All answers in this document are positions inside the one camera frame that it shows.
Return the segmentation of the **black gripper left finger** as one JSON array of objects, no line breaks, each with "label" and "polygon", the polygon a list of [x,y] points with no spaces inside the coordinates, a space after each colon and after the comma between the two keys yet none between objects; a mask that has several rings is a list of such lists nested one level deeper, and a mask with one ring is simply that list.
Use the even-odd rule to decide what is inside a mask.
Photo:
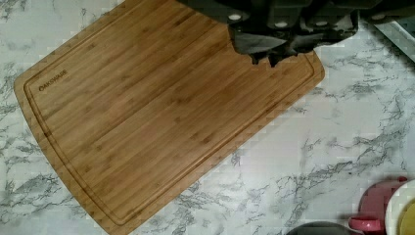
[{"label": "black gripper left finger", "polygon": [[269,53],[287,42],[274,35],[274,30],[258,21],[246,20],[228,25],[228,32],[234,50],[248,55],[254,64],[266,58]]}]

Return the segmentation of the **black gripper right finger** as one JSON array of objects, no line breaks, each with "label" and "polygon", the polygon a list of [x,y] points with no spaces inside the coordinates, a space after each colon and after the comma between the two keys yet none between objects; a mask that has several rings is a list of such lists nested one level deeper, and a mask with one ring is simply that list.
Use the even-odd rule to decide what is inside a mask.
[{"label": "black gripper right finger", "polygon": [[313,51],[316,47],[332,45],[352,37],[358,31],[359,16],[351,13],[343,17],[333,27],[317,29],[312,32],[295,32],[290,39],[268,52],[268,61],[272,68],[279,62],[298,54]]}]

